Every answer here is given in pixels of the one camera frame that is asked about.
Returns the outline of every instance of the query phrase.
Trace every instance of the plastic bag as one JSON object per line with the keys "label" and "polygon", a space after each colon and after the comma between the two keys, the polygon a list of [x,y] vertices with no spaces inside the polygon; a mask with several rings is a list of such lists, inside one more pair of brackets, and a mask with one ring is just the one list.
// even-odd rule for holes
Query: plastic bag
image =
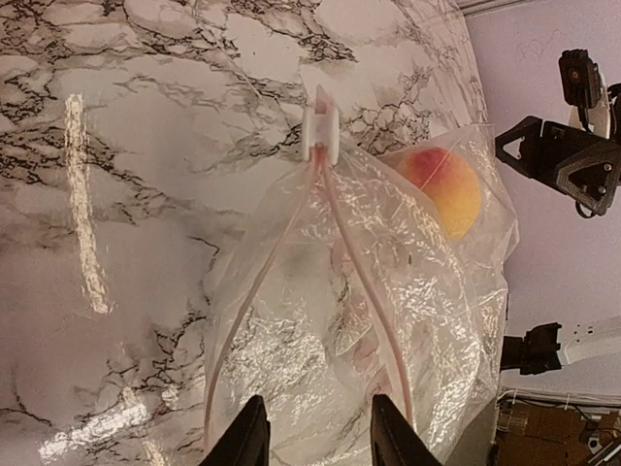
{"label": "plastic bag", "polygon": [[390,167],[411,150],[383,163],[342,142],[336,166],[316,150],[269,189],[214,302],[208,450],[260,394],[271,464],[371,464],[371,399],[383,392],[445,460],[494,397],[515,216],[489,128],[427,147],[459,151],[479,181],[459,240]]}

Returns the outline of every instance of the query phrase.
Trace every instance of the floor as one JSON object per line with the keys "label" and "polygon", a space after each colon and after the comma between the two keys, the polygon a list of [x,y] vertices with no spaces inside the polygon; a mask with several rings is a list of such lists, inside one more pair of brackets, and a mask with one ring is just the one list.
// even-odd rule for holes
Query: floor
{"label": "floor", "polygon": [[198,463],[213,293],[307,96],[321,83],[372,154],[482,121],[463,18],[449,0],[0,5],[0,463]]}

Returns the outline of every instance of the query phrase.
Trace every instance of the white wall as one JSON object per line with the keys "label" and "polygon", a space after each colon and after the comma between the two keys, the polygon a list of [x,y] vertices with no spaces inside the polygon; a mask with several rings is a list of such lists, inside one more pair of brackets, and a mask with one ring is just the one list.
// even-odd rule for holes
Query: white wall
{"label": "white wall", "polygon": [[[621,82],[620,5],[619,0],[547,0],[469,18],[490,120],[499,132],[526,115],[567,121],[570,108],[558,71],[563,50],[588,49],[608,83]],[[508,169],[503,175],[522,238],[507,264],[508,333],[621,313],[621,190],[604,218],[584,220],[570,198]],[[537,377],[505,374],[504,383],[620,394],[621,354]]]}

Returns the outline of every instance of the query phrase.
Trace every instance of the marble table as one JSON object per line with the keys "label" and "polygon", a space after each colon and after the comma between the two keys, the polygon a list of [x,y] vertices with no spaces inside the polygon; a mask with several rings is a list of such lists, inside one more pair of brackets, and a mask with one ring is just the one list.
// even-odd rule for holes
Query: marble table
{"label": "marble table", "polygon": [[0,464],[197,464],[210,300],[321,83],[380,154],[485,119],[450,0],[0,2]]}

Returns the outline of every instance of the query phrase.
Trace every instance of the marble countertop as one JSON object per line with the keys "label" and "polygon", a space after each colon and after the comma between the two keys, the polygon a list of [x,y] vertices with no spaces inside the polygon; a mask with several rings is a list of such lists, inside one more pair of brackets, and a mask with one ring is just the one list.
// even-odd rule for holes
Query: marble countertop
{"label": "marble countertop", "polygon": [[0,2],[0,464],[197,464],[202,335],[318,84],[380,154],[485,119],[451,0]]}

